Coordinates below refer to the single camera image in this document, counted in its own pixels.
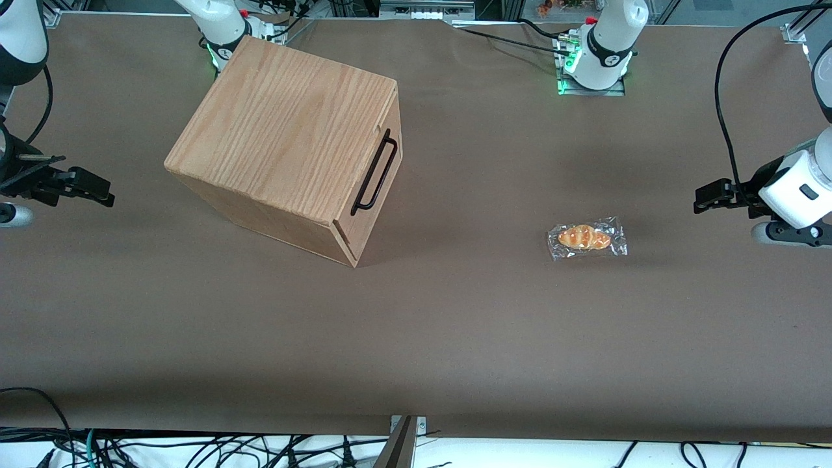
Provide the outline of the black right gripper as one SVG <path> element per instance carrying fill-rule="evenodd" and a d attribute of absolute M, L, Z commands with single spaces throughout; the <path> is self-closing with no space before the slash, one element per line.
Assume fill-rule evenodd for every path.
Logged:
<path fill-rule="evenodd" d="M 64 196 L 113 207 L 116 198 L 110 192 L 110 181 L 95 173 L 74 166 L 65 173 L 63 183 L 59 177 L 63 171 L 53 164 L 65 159 L 65 156 L 41 154 L 2 156 L 2 196 L 36 200 L 46 205 L 57 205 L 60 196 Z"/>

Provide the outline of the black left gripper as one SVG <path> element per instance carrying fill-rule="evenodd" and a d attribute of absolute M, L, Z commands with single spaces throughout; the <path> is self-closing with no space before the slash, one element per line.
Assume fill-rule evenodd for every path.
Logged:
<path fill-rule="evenodd" d="M 739 183 L 734 188 L 731 180 L 717 180 L 707 187 L 695 190 L 694 214 L 699 215 L 713 209 L 746 208 L 749 219 L 781 217 L 762 199 L 761 190 L 772 184 L 779 177 L 784 158 L 776 158 L 761 166 L 745 183 Z"/>

